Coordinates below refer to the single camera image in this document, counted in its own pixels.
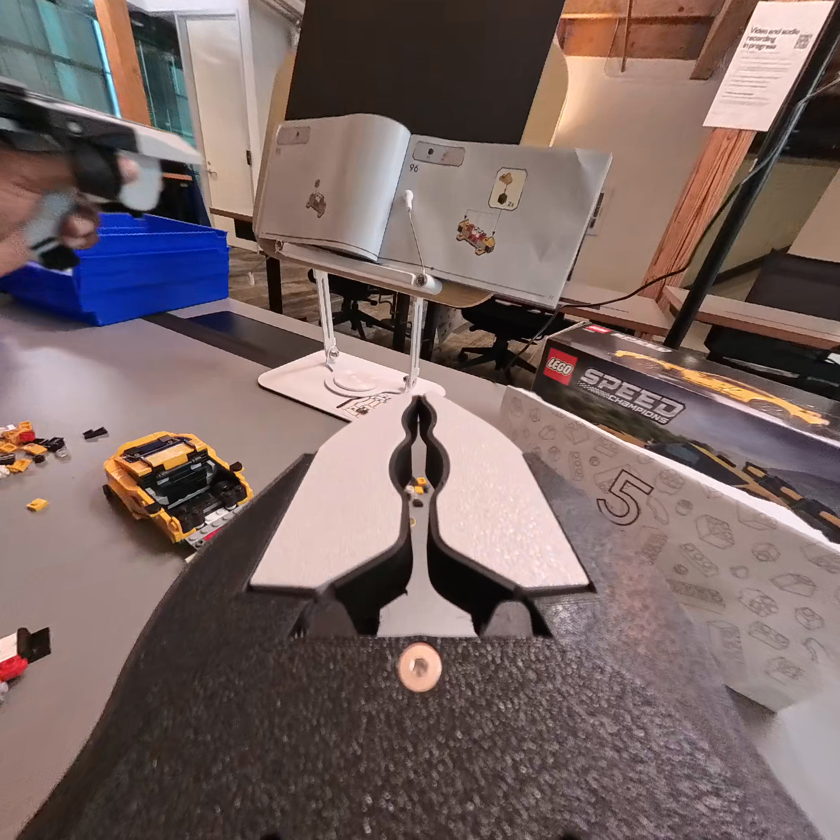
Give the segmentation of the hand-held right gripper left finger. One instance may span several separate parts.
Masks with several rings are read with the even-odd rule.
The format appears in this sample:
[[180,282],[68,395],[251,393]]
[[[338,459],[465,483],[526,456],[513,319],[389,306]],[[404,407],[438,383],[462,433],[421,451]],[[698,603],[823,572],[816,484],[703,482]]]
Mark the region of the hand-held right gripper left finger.
[[357,631],[380,628],[382,609],[413,572],[410,502],[419,398],[397,396],[352,421],[315,453],[249,586],[336,601]]

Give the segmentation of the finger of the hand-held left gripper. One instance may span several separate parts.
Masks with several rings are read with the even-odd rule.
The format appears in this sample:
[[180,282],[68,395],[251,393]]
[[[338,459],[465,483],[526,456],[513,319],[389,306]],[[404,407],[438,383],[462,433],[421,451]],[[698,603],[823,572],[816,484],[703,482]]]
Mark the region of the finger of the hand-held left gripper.
[[185,165],[203,165],[204,158],[177,134],[147,125],[129,125],[133,132],[136,152],[158,161],[171,161]]

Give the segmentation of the pile of small lego pieces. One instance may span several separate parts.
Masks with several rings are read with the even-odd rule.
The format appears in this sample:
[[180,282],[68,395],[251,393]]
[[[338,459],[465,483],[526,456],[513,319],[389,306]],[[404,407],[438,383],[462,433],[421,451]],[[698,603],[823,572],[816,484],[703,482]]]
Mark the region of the pile of small lego pieces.
[[1,477],[24,474],[50,458],[67,461],[70,452],[61,436],[38,436],[29,421],[1,425]]

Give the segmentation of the red grey lego subassembly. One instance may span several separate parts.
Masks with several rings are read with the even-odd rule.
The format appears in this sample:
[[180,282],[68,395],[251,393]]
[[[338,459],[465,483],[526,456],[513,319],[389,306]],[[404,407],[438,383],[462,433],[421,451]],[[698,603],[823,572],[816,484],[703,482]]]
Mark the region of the red grey lego subassembly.
[[1,702],[12,684],[26,669],[51,654],[51,631],[48,626],[31,632],[21,626],[1,639]]

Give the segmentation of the lego sticker sheet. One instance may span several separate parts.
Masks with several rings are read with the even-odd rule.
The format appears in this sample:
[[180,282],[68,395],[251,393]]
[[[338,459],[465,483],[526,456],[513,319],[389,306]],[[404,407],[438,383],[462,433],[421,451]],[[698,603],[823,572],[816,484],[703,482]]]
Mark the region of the lego sticker sheet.
[[367,395],[345,396],[335,410],[337,417],[346,421],[353,421],[359,417],[370,415],[376,408],[387,404],[396,396],[393,392],[376,392]]

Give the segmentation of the yellow lego car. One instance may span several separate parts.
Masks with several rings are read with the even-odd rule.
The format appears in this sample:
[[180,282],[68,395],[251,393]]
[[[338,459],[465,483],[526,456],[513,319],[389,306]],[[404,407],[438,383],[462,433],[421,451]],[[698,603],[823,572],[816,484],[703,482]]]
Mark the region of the yellow lego car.
[[103,465],[104,496],[173,544],[200,550],[255,494],[239,462],[193,434],[158,432],[121,446]]

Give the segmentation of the lego set box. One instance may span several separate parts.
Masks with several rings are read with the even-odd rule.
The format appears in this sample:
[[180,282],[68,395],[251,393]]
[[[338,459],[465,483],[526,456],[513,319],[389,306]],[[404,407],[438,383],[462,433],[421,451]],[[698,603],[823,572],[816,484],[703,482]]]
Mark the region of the lego set box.
[[545,340],[532,389],[839,542],[837,402],[590,322]]

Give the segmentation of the lego instruction booklet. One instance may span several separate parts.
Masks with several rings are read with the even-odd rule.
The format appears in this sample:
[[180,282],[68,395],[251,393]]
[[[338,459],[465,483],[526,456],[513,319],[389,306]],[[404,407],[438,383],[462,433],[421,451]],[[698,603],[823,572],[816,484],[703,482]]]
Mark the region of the lego instruction booklet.
[[280,123],[254,230],[280,257],[426,298],[554,308],[612,156],[442,140],[381,115]]

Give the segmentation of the person's left hand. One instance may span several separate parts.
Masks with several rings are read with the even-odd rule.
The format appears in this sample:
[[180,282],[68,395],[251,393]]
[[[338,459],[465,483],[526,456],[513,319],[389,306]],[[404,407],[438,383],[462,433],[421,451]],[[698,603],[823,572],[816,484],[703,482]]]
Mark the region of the person's left hand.
[[[66,159],[57,154],[1,148],[1,275],[29,260],[25,227],[48,193],[75,191],[74,175]],[[60,241],[71,249],[89,249],[99,239],[99,215],[88,204],[69,216]]]

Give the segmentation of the blue storage bin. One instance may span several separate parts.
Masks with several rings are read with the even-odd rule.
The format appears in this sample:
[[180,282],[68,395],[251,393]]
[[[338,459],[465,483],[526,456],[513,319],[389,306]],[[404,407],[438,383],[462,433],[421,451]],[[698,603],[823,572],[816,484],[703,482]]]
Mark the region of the blue storage bin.
[[228,296],[227,233],[145,214],[100,215],[99,241],[79,265],[38,263],[3,277],[2,292],[31,308],[91,326],[139,319]]

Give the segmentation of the white book stand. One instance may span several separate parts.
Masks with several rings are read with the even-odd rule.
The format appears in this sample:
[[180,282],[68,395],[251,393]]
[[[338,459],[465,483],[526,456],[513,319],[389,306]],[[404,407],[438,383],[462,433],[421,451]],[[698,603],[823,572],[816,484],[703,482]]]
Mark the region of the white book stand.
[[[444,415],[453,404],[443,386],[421,377],[420,362],[427,304],[449,304],[459,286],[434,277],[423,261],[419,268],[387,266],[384,261],[370,262],[343,255],[322,246],[292,244],[288,237],[268,231],[266,212],[256,216],[259,242],[273,250],[273,255],[311,270],[318,293],[323,349],[299,360],[282,364],[263,374],[258,384],[268,391],[337,416],[335,410],[345,396],[393,392],[403,400],[420,398],[432,408],[443,404]],[[340,351],[332,321],[329,274],[349,278],[394,291],[411,301],[411,344],[407,373]]]

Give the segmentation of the black office chair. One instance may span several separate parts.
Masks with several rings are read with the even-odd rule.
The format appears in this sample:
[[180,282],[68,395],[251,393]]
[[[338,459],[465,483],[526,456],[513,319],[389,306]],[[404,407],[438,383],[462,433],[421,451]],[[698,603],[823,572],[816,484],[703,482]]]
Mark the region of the black office chair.
[[482,303],[461,309],[460,314],[471,332],[483,331],[493,336],[488,347],[463,348],[458,352],[456,369],[466,371],[493,363],[494,371],[507,384],[516,369],[534,375],[536,368],[523,359],[526,350],[542,339],[574,326],[563,314],[492,297]]
[[339,327],[348,324],[352,333],[362,341],[368,340],[367,329],[394,333],[396,321],[395,310],[392,308],[391,317],[380,319],[363,309],[363,306],[377,307],[382,303],[382,295],[392,296],[389,291],[383,291],[361,281],[329,274],[330,296],[340,298],[340,307],[332,313],[332,325]]

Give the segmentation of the white numbered paper bag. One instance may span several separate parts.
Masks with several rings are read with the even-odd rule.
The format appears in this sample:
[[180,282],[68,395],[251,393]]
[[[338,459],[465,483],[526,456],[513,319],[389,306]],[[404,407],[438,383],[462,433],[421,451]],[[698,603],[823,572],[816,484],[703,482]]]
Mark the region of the white numbered paper bag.
[[839,677],[838,545],[791,511],[508,387],[504,433],[581,489],[704,631],[726,684],[779,711]]

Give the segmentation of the large black panel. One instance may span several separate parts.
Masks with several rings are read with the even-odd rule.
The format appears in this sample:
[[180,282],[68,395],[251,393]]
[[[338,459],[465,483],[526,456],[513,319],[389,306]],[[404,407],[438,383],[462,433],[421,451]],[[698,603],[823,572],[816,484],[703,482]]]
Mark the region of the large black panel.
[[370,113],[519,144],[563,1],[308,1],[288,119]]

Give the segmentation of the black metal pole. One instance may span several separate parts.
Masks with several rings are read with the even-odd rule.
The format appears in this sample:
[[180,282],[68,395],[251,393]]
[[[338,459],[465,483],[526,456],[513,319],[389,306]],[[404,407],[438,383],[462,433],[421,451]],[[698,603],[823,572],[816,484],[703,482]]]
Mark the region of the black metal pole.
[[822,91],[837,84],[837,79],[822,83],[830,60],[839,43],[839,2],[827,16],[821,34],[800,72],[791,94],[780,114],[775,118],[759,149],[759,159],[733,197],[724,204],[726,215],[696,277],[688,289],[686,299],[675,315],[664,344],[678,349],[697,319],[701,304],[709,294],[720,273],[725,258],[739,236],[753,205],[767,182],[772,168],[781,156],[793,130],[800,121],[806,106]]

